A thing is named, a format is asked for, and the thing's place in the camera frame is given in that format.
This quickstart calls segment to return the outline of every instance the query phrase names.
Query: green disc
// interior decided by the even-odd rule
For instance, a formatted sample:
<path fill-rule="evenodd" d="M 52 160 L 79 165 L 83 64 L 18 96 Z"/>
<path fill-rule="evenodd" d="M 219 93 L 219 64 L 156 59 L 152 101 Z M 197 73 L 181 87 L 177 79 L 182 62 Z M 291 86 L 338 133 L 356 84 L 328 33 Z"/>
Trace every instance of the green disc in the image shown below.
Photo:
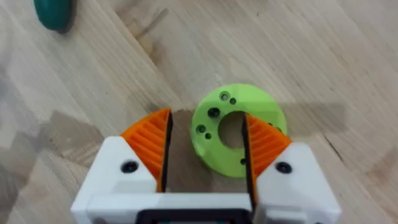
<path fill-rule="evenodd" d="M 223 117 L 243 111 L 287 134 L 285 115 L 275 100 L 263 90 L 247 84 L 222 86 L 204 97 L 192 118 L 191 137 L 196 153 L 212 169 L 228 177 L 245 177 L 243 149 L 225 146 L 218 136 Z"/>

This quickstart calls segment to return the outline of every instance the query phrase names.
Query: wooden table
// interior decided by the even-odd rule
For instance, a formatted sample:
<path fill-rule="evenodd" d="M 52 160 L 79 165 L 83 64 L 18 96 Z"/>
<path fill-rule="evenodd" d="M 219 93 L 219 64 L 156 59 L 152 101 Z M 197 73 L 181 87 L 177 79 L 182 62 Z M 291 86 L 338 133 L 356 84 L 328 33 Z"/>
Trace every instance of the wooden table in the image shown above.
<path fill-rule="evenodd" d="M 169 189 L 243 191 L 193 152 L 209 91 L 250 83 L 283 107 L 343 209 L 398 223 L 398 1 L 81 0 L 67 35 L 0 0 L 0 223 L 73 223 L 106 136 L 169 106 Z"/>

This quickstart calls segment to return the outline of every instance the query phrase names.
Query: screw hole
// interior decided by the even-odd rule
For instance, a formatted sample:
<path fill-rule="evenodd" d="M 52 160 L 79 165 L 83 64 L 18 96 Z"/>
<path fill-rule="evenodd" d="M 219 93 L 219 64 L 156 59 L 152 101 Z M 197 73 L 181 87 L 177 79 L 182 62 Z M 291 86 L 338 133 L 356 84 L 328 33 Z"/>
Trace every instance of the screw hole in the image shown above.
<path fill-rule="evenodd" d="M 206 131 L 206 126 L 199 124 L 197 126 L 197 133 L 204 133 Z"/>
<path fill-rule="evenodd" d="M 125 174 L 131 174 L 138 169 L 138 163 L 136 161 L 127 161 L 121 166 L 121 170 Z"/>
<path fill-rule="evenodd" d="M 235 98 L 231 98 L 229 100 L 229 103 L 231 103 L 232 105 L 235 105 L 236 104 L 236 99 Z"/>
<path fill-rule="evenodd" d="M 287 162 L 278 162 L 275 167 L 283 174 L 289 174 L 293 171 L 292 167 Z"/>
<path fill-rule="evenodd" d="M 210 134 L 210 133 L 206 133 L 206 134 L 205 134 L 205 138 L 206 138 L 206 139 L 211 139 L 211 134 Z"/>
<path fill-rule="evenodd" d="M 229 93 L 227 91 L 224 91 L 220 94 L 220 99 L 225 101 L 229 99 Z"/>
<path fill-rule="evenodd" d="M 218 109 L 218 108 L 210 108 L 210 109 L 207 111 L 207 115 L 208 115 L 210 118 L 217 118 L 217 117 L 220 115 L 220 109 Z"/>

